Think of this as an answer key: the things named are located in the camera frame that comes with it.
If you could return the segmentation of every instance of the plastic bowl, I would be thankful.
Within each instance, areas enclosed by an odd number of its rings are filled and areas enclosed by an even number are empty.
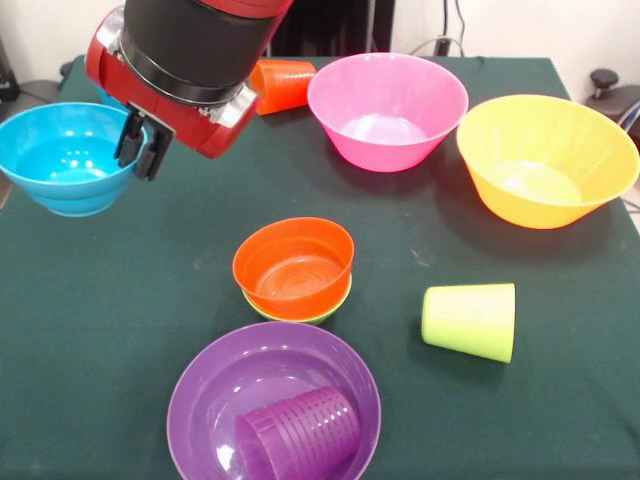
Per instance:
[[[324,387],[337,388],[355,407],[361,434],[356,453],[325,480],[361,478],[380,435],[380,397],[349,345],[295,323],[259,323],[218,339],[187,367],[169,403],[169,451],[181,477],[250,478],[238,452],[236,419]]]
[[[0,125],[0,169],[53,213],[86,217],[106,210],[133,177],[114,159],[127,116],[94,103],[57,103]]]
[[[338,152],[374,172],[420,163],[469,106],[464,85],[447,69],[398,53],[337,60],[316,74],[308,97]]]
[[[485,205],[516,225],[557,228],[629,189],[640,160],[604,115],[555,97],[511,95],[472,109],[458,148]]]
[[[283,320],[326,314],[349,286],[355,247],[324,218],[272,223],[251,235],[233,259],[236,282],[261,311]]]
[[[352,284],[352,278],[349,277],[349,285],[347,286],[347,292],[344,294],[344,297],[342,297],[342,299],[338,302],[338,304],[335,307],[331,308],[331,310],[329,310],[326,313],[322,313],[322,314],[320,314],[320,315],[318,315],[316,317],[297,319],[297,320],[286,320],[284,318],[279,318],[279,317],[276,317],[274,315],[270,315],[267,312],[263,312],[262,310],[260,310],[260,308],[258,306],[253,304],[253,302],[251,301],[251,299],[247,295],[247,292],[245,292],[243,290],[242,294],[244,295],[244,298],[247,300],[249,305],[251,305],[251,307],[253,307],[253,309],[258,313],[258,315],[260,315],[261,317],[264,317],[267,320],[271,320],[273,322],[297,322],[297,323],[306,323],[308,325],[320,325],[327,318],[329,318],[331,315],[336,313],[338,311],[338,309],[342,306],[342,304],[347,300],[347,297],[349,296],[349,293],[351,292],[351,284]]]

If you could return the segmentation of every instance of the lime green cup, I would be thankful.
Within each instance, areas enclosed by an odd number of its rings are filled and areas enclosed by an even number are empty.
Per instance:
[[[438,347],[511,363],[516,287],[431,287],[424,295],[422,339]]]

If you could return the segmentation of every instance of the blue bowl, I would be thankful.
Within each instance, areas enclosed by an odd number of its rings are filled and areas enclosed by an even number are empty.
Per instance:
[[[96,87],[96,88],[98,89],[98,95],[100,95],[100,101],[102,102],[103,105],[106,105],[107,107],[117,108],[118,110],[122,110],[123,112],[129,114],[129,110],[127,109],[127,107],[122,105],[119,101],[117,101],[107,92],[105,92],[102,88],[100,87]]]
[[[102,212],[134,176],[137,160],[120,168],[113,156],[126,118],[94,103],[27,110],[0,125],[0,170],[53,213]]]

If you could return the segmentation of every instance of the plastic cup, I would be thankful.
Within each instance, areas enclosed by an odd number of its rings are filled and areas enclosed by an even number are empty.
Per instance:
[[[236,419],[236,440],[252,480],[324,478],[360,444],[358,414],[333,387]]]
[[[431,287],[424,296],[422,338],[438,347],[511,363],[513,283]]]
[[[316,74],[309,62],[259,60],[249,76],[249,84],[258,95],[259,115],[281,112],[307,104],[307,88]]]

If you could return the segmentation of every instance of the green tablecloth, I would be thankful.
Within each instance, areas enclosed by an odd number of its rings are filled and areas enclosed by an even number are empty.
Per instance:
[[[473,104],[566,95],[548,60],[438,61]],[[79,61],[60,100],[97,100]],[[235,249],[298,215],[356,241],[353,291],[326,328],[380,388],[365,478],[638,478],[640,242],[622,204],[557,231],[518,228],[482,205],[453,135],[417,168],[368,173],[307,109],[254,119],[213,162],[174,145],[155,182],[95,217],[57,217],[14,190],[0,215],[0,478],[177,478],[165,439],[176,380],[258,321],[231,275]],[[426,287],[510,281],[511,365],[422,343]]]

